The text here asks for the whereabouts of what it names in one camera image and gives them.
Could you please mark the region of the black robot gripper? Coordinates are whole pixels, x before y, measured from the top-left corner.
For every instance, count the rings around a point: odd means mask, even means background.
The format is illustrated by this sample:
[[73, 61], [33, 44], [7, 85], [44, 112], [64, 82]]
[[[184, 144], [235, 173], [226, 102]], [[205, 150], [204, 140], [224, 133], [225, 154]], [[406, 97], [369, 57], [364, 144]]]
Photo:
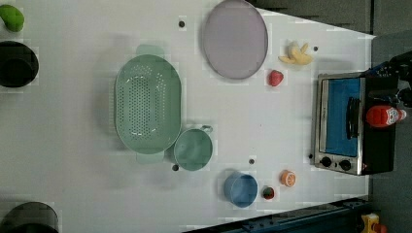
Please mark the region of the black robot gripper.
[[[382, 89], [370, 90], [369, 98], [390, 103], [392, 105], [401, 103], [404, 107], [411, 107], [411, 59], [410, 51], [393, 57], [366, 71], [365, 77], [368, 81], [384, 83]], [[407, 82], [408, 87], [391, 87], [390, 82]]]

